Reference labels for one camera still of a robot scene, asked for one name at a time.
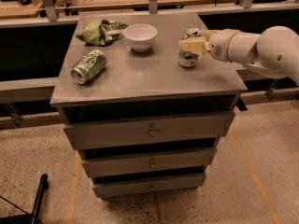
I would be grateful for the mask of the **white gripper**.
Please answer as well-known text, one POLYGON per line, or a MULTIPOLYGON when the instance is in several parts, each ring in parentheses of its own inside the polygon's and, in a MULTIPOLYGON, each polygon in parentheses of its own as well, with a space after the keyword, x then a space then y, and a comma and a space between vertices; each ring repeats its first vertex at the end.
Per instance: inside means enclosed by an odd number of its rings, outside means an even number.
POLYGON ((178 46, 181 50, 188 51, 199 56, 204 56, 208 52, 211 57, 218 61, 230 62, 229 46, 232 38, 239 33, 239 30, 223 29, 223 30, 201 30, 200 36, 205 40, 180 40, 178 46))

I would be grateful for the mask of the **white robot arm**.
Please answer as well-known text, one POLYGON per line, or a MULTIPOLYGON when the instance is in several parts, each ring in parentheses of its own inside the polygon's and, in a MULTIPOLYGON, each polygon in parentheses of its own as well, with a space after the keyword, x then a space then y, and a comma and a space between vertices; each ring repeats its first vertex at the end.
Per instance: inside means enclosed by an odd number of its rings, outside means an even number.
POLYGON ((261 34, 191 28, 178 47, 199 56, 209 53, 214 60, 240 63, 263 77, 289 77, 299 85, 299 34, 288 27, 270 27, 261 34))

